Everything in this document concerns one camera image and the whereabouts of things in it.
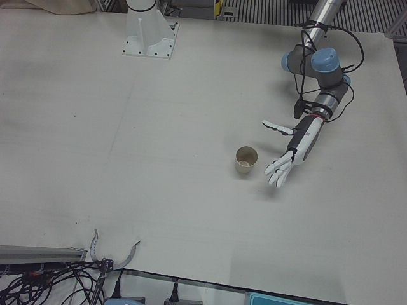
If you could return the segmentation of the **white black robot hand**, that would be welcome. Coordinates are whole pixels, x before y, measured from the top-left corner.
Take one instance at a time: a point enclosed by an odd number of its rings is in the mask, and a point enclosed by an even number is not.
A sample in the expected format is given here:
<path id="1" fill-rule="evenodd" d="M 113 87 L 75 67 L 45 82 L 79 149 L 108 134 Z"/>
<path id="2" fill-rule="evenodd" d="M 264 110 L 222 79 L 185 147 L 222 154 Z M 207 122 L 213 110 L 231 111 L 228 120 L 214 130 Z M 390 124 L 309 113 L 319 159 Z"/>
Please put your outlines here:
<path id="1" fill-rule="evenodd" d="M 314 114 L 305 116 L 294 128 L 277 125 L 267 120 L 262 121 L 262 125 L 267 129 L 291 137 L 286 152 L 265 168 L 264 174 L 269 177 L 269 185 L 275 185 L 277 188 L 284 185 L 293 167 L 302 164 L 308 157 L 323 124 L 323 118 Z"/>

